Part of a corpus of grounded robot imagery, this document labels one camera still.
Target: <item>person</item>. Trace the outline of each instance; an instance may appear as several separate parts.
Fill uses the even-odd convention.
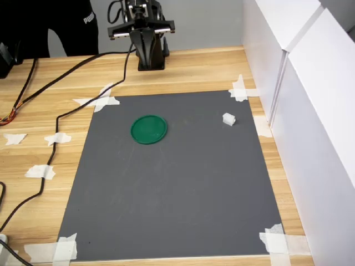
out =
[[[90,0],[0,0],[0,42],[12,54],[49,57],[48,29],[58,35],[69,57],[99,53],[98,22]]]

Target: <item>gray wall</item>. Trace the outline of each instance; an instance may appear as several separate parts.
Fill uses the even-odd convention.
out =
[[[320,2],[329,9],[345,31],[355,25],[355,0],[320,0]]]
[[[107,9],[111,0],[91,0],[99,24],[99,51],[128,50],[130,40],[110,40]],[[171,50],[242,45],[242,0],[160,0],[164,16],[174,20],[175,34],[166,34]],[[65,56],[59,38],[50,30],[51,57]]]

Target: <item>black device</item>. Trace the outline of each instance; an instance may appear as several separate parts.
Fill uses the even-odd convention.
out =
[[[175,33],[174,21],[166,21],[156,0],[122,0],[124,24],[108,28],[111,39],[130,37],[139,56],[139,71],[165,69],[165,57],[170,52],[164,33]]]
[[[9,74],[13,65],[14,59],[7,46],[5,46],[3,43],[0,43],[0,79],[7,77],[7,74]]]

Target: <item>white partition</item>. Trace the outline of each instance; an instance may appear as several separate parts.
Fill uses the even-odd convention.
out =
[[[355,44],[325,10],[289,54],[272,131],[316,265],[355,265]]]
[[[322,10],[318,0],[244,0],[243,44],[268,119],[287,52]]]

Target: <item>masking tape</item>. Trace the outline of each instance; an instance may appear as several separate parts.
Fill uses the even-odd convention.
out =
[[[7,139],[5,145],[17,145],[27,136],[27,134],[4,134],[4,137]]]
[[[233,89],[229,90],[231,98],[236,101],[245,101],[248,97],[259,97],[257,89],[246,89],[244,85],[243,75],[239,75],[238,81],[232,83]]]
[[[289,236],[284,234],[282,224],[276,224],[265,233],[259,233],[260,240],[270,253],[272,266],[289,266],[290,255],[311,255],[305,236]]]
[[[55,133],[53,136],[48,136],[44,138],[48,141],[48,146],[52,145],[53,143],[67,143],[72,140],[71,136],[68,136],[66,133]]]
[[[53,166],[49,165],[35,165],[30,168],[27,173],[24,175],[30,178],[42,178],[52,180],[55,176],[55,172],[53,171]]]
[[[53,266],[68,266],[77,258],[77,234],[60,237],[56,243],[25,245],[24,250],[31,257],[31,263],[53,263]]]
[[[245,101],[248,99],[242,74],[239,75],[237,82],[233,82],[233,89],[229,90],[229,92],[232,98],[235,97],[236,101]]]
[[[253,118],[258,136],[272,137],[266,116],[256,115]]]
[[[5,266],[21,266],[22,265],[22,263],[17,259],[17,258],[15,258],[14,256],[12,256],[11,254],[10,254],[10,252],[9,251],[6,251],[8,254],[8,258],[7,258],[7,261],[6,261],[6,263],[5,263]]]
[[[100,94],[112,85],[113,85],[113,83],[106,85],[100,91]],[[97,100],[88,104],[87,106],[95,106],[94,112],[98,112],[98,111],[101,111],[102,108],[105,107],[106,105],[120,105],[120,102],[117,101],[115,97],[110,97],[110,95],[111,95],[111,89],[106,91],[100,98],[98,98]],[[88,98],[88,99],[73,99],[73,100],[82,106],[82,105],[86,104],[88,101],[90,101],[91,99]]]
[[[246,94],[248,97],[260,97],[259,91],[257,89],[246,89]]]

